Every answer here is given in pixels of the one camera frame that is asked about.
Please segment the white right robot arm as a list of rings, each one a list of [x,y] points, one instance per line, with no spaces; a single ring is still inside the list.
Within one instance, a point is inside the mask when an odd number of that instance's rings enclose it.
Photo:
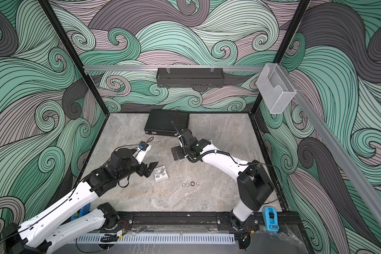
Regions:
[[[238,159],[208,140],[198,140],[188,129],[175,128],[175,131],[180,142],[179,146],[171,149],[175,160],[210,164],[236,181],[239,201],[231,211],[230,222],[236,230],[241,230],[247,219],[259,211],[274,191],[264,164],[257,160],[247,162]]]

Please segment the blue tape dispenser right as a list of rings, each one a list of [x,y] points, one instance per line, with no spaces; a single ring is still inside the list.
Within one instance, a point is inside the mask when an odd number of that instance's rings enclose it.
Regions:
[[[265,223],[265,227],[267,232],[278,233],[279,225],[278,225],[278,216],[275,208],[271,206],[266,206],[262,210],[262,215]]]

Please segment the aluminium wall rail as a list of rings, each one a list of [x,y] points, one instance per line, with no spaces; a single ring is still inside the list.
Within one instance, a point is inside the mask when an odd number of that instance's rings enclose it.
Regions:
[[[261,72],[264,66],[235,66],[235,65],[221,65],[221,66],[198,66],[198,65],[84,65],[85,72],[156,72],[159,68],[166,69],[168,72],[171,69],[180,68],[204,68],[204,69],[218,69],[222,68],[224,72]]]

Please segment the black corner frame post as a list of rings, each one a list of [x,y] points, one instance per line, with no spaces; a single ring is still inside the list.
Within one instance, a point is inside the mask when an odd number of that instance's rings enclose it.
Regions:
[[[103,111],[103,114],[106,117],[109,117],[110,112],[106,107],[106,104],[102,100],[94,82],[91,76],[87,73],[85,73],[83,68],[83,63],[80,60],[76,50],[74,49],[69,37],[67,36],[67,33],[65,32],[64,28],[62,27],[59,19],[57,18],[51,4],[47,0],[38,0],[38,3],[40,4],[41,8],[43,9],[45,15],[47,16],[49,22],[51,23],[52,27],[54,28],[55,32],[57,33],[58,37],[60,38],[62,44],[65,46],[68,54],[70,55],[73,63],[78,69],[78,72],[81,74],[83,80],[87,84],[87,87],[91,91],[92,95],[94,96],[95,100],[99,104],[101,110]]]

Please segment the black ribbed hard case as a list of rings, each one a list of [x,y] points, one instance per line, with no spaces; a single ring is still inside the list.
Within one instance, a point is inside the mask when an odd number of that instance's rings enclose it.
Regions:
[[[144,130],[146,134],[174,137],[177,131],[188,128],[189,117],[187,112],[153,109]]]

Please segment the black wall shelf tray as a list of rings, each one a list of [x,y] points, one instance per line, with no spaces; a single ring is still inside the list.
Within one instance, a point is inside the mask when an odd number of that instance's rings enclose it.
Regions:
[[[180,68],[157,70],[156,80],[159,87],[165,88],[208,88],[223,87],[224,72],[222,68],[204,69],[204,68]]]

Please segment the small white bow gift box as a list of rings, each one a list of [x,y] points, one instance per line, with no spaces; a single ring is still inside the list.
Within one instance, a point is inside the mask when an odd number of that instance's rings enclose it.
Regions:
[[[169,179],[169,176],[168,176],[168,173],[167,173],[167,170],[166,170],[166,166],[162,165],[160,167],[157,167],[154,170],[154,177],[155,177],[155,182],[156,183],[164,181],[166,179]]]

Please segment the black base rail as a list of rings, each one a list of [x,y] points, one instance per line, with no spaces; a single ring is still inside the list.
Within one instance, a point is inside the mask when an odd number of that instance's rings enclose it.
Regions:
[[[119,212],[120,220],[129,229],[141,225],[201,225],[212,226],[220,231],[233,229],[258,229],[264,225],[261,212],[251,214],[245,221],[239,221],[232,212]]]

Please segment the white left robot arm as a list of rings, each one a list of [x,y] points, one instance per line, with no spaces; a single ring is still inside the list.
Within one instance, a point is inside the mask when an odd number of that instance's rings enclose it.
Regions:
[[[150,150],[145,142],[136,148],[120,148],[108,162],[85,176],[77,186],[43,212],[21,224],[11,223],[2,231],[7,254],[52,254],[80,236],[101,228],[115,229],[118,213],[110,203],[68,222],[75,212],[95,201],[120,180],[136,173],[149,177],[157,162],[144,164]]]

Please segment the clear plastic wall holder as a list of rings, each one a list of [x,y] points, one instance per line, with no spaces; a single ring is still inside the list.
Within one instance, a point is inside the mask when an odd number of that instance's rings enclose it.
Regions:
[[[267,63],[256,81],[270,114],[282,114],[296,95],[288,71],[277,63]]]

